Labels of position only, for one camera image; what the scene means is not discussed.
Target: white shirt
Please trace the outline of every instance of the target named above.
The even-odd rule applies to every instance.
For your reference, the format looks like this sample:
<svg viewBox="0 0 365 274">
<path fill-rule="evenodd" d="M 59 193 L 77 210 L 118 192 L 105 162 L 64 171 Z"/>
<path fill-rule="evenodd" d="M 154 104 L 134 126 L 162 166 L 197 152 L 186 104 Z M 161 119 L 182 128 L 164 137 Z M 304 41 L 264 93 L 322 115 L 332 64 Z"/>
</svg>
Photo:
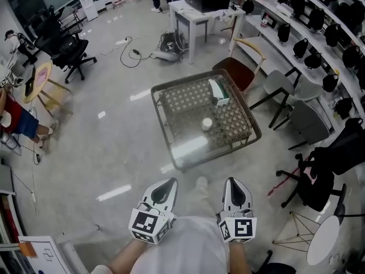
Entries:
<svg viewBox="0 0 365 274">
<path fill-rule="evenodd" d="M 18 36 L 16 34 L 13 34 L 11 37 L 10 37 L 10 41 L 12 42 L 13 44 L 13 50 L 15 51 L 20 45 L 20 41 L 18 39 Z"/>
<path fill-rule="evenodd" d="M 227 274 L 228 246 L 216 219 L 178 217 L 158 245 L 144 252 L 131 274 Z M 91 274 L 113 274 L 97 266 Z"/>
</svg>

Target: pink paper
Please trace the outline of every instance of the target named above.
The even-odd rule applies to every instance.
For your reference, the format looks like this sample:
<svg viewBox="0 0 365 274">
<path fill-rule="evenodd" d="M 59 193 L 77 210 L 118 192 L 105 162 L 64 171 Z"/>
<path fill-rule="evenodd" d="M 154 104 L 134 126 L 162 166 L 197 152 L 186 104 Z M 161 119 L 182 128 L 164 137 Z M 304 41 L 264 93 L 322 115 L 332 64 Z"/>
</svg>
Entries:
<svg viewBox="0 0 365 274">
<path fill-rule="evenodd" d="M 47 68 L 44 68 L 38 74 L 38 78 L 36 80 L 36 86 L 40 86 L 47 79 Z"/>
</svg>

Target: white cabinet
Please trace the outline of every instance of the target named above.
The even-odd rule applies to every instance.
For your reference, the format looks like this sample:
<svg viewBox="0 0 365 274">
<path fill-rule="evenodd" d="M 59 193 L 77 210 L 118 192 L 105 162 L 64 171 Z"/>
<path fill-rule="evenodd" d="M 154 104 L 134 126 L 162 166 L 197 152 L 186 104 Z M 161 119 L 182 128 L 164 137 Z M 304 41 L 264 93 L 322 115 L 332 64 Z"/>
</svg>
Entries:
<svg viewBox="0 0 365 274">
<path fill-rule="evenodd" d="M 80 0 L 80 3 L 88 21 L 91 21 L 99 16 L 93 0 Z"/>
</svg>

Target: white desk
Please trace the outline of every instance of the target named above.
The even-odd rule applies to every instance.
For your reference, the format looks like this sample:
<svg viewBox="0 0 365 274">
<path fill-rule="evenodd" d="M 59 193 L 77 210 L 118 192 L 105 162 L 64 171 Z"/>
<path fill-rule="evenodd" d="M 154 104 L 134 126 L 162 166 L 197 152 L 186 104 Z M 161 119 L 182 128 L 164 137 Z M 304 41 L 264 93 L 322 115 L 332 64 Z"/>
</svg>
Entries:
<svg viewBox="0 0 365 274">
<path fill-rule="evenodd" d="M 214 34 L 214 24 L 216 19 L 223 17 L 237 17 L 236 26 L 233 30 L 232 38 L 236 38 L 240 32 L 244 11 L 237 8 L 236 11 L 233 9 L 222 9 L 213 12 L 202 13 L 194 9 L 191 5 L 187 4 L 185 0 L 173 1 L 170 5 L 170 22 L 171 30 L 176 29 L 176 13 L 179 13 L 190 22 L 190 37 L 189 37 L 189 63 L 194 64 L 194 53 L 195 53 L 195 37 L 196 37 L 196 23 L 209 19 L 212 22 L 210 28 L 210 34 Z M 234 46 L 234 40 L 231 40 L 229 49 L 231 50 Z"/>
</svg>

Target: white side table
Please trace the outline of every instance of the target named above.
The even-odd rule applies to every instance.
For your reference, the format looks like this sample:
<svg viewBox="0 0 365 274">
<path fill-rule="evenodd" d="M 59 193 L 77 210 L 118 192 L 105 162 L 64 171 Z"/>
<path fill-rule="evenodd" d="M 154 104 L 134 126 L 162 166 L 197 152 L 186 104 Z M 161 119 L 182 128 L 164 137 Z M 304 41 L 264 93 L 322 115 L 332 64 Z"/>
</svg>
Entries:
<svg viewBox="0 0 365 274">
<path fill-rule="evenodd" d="M 194 64 L 195 54 L 195 37 L 196 37 L 196 24 L 197 22 L 205 21 L 209 19 L 212 23 L 210 28 L 210 34 L 214 34 L 214 25 L 217 18 L 221 17 L 237 17 L 236 26 L 233 30 L 232 40 L 229 45 L 229 50 L 232 50 L 234 46 L 233 38 L 236 38 L 240 32 L 242 20 L 244 17 L 244 11 L 240 8 L 233 9 L 221 9 L 213 12 L 202 13 L 194 9 L 191 5 L 187 4 L 185 0 L 173 1 L 170 5 L 170 22 L 171 30 L 176 29 L 176 13 L 179 13 L 190 22 L 190 37 L 189 37 L 189 63 Z"/>
<path fill-rule="evenodd" d="M 273 241 L 273 244 L 300 252 L 306 252 L 307 262 L 309 265 L 319 264 L 329 255 L 337 241 L 340 231 L 340 222 L 338 217 L 332 215 L 322 224 L 319 224 L 295 212 L 290 212 L 290 215 L 293 217 L 297 233 L 294 236 L 285 239 L 276 239 Z M 310 229 L 311 226 L 309 226 L 308 221 L 310 221 L 312 225 L 318 227 L 316 231 Z M 294 244 L 304 245 L 305 247 L 308 246 L 308 248 L 307 250 L 305 250 L 305 247 L 294 248 Z"/>
</svg>

